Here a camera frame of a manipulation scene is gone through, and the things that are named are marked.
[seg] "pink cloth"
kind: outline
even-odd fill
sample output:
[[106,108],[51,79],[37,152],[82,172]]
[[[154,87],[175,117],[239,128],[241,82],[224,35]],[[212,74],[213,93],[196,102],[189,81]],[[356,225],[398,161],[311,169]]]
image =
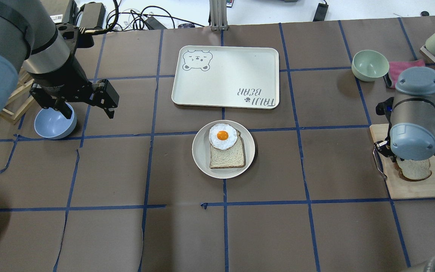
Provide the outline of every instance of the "pink cloth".
[[389,72],[384,76],[385,84],[389,88],[395,88],[395,83],[402,71],[410,67],[422,66],[426,66],[424,60],[416,60],[414,62],[389,62]]

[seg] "toast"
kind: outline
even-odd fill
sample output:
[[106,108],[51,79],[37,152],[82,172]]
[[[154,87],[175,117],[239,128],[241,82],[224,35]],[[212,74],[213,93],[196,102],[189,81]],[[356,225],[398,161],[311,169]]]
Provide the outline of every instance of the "toast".
[[245,145],[243,138],[238,131],[238,140],[227,150],[219,150],[211,144],[211,162],[209,167],[212,169],[222,168],[242,168],[246,165]]
[[429,159],[413,161],[397,158],[394,167],[399,171],[399,177],[405,181],[423,181],[432,175]]

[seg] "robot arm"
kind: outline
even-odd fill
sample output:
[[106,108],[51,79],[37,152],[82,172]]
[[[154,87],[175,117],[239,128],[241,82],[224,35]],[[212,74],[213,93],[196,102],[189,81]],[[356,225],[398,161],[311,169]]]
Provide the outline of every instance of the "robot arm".
[[435,70],[412,67],[397,80],[394,98],[376,112],[389,120],[385,141],[375,143],[386,157],[425,160],[435,155]]
[[[93,39],[85,38],[83,47],[92,46]],[[85,102],[113,118],[119,95],[106,79],[88,81],[74,56],[82,40],[76,26],[55,25],[39,0],[0,0],[0,111],[23,66],[37,83],[30,94],[41,107],[70,118],[65,102]]]

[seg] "fried egg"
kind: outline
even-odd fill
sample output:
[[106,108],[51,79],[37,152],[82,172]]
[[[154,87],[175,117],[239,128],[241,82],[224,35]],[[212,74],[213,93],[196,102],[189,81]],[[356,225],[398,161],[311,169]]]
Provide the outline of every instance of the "fried egg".
[[215,124],[209,130],[209,141],[214,148],[228,150],[238,141],[238,133],[228,124]]

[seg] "black box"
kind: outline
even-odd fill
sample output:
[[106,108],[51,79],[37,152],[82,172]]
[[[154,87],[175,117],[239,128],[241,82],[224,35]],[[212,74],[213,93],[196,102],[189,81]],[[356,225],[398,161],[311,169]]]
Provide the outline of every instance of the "black box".
[[41,3],[55,24],[75,24],[78,7],[74,0],[41,0]]
[[105,19],[105,7],[102,3],[85,4],[83,14],[81,15],[79,27],[87,29],[102,29],[103,20]]

